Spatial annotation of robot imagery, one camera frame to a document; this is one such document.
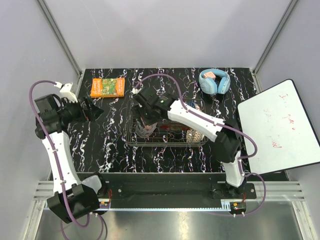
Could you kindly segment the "wire dish rack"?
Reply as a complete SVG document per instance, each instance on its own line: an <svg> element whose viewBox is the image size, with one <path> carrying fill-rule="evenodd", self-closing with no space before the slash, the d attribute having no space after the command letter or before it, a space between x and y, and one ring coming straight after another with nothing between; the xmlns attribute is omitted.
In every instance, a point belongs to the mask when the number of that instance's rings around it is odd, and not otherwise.
<svg viewBox="0 0 320 240"><path fill-rule="evenodd" d="M129 101L129 106L126 114L126 122L124 129L124 140L132 147L200 147L207 142L207 138L201 142L186 142L187 131L166 131L157 127L148 138L139 137L136 134L136 119L133 118L132 107L138 103L135 100ZM158 123L177 123L168 119L163 119Z"/></svg>

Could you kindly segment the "clear drinking glass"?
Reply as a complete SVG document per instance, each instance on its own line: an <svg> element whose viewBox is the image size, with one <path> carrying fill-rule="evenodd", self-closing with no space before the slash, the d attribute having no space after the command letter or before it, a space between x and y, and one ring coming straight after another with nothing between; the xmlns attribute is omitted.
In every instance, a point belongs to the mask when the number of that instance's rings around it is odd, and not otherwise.
<svg viewBox="0 0 320 240"><path fill-rule="evenodd" d="M150 126L153 126L151 130L145 129L145 125L140 124L139 122L135 126L135 133L140 137L140 138L148 138L156 129L157 123L154 123Z"/></svg>

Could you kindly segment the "beige patterned bowl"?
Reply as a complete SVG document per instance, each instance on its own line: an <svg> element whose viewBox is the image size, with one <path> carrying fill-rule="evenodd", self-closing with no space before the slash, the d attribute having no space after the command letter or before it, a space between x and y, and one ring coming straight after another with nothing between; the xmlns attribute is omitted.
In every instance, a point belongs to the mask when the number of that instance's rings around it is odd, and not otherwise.
<svg viewBox="0 0 320 240"><path fill-rule="evenodd" d="M186 132L187 143L199 143L204 139L205 135L195 129L189 129Z"/></svg>

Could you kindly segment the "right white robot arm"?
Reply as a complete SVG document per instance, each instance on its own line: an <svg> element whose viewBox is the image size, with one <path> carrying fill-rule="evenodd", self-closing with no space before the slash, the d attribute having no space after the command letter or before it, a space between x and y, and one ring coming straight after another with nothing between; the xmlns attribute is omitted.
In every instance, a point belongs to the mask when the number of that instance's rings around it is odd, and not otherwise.
<svg viewBox="0 0 320 240"><path fill-rule="evenodd" d="M236 199L244 194L245 177L239 163L241 137L237 122L210 116L170 93L158 96L153 89L144 87L134 88L132 94L137 102L132 113L142 124L151 126L166 119L207 137L213 143L213 155L224 167L228 195Z"/></svg>

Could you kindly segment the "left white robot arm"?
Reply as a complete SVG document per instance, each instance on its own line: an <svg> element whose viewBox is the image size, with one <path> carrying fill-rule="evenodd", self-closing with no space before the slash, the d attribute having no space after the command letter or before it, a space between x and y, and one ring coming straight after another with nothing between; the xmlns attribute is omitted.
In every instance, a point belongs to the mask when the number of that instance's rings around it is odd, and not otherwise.
<svg viewBox="0 0 320 240"><path fill-rule="evenodd" d="M78 177L70 150L68 126L93 122L104 112L88 98L72 102L66 97L48 94L35 100L36 136L47 150L53 176L53 196L49 209L69 224L100 207L99 198L108 193L108 185L99 173L84 180Z"/></svg>

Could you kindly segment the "blue triangle pattern bowl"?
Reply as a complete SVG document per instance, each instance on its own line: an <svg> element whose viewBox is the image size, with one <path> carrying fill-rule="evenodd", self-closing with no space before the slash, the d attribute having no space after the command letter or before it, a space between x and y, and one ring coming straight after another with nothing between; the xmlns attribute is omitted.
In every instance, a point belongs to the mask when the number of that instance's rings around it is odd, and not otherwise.
<svg viewBox="0 0 320 240"><path fill-rule="evenodd" d="M198 111L202 111L201 107L198 104L196 104L194 101L189 101L186 104Z"/></svg>

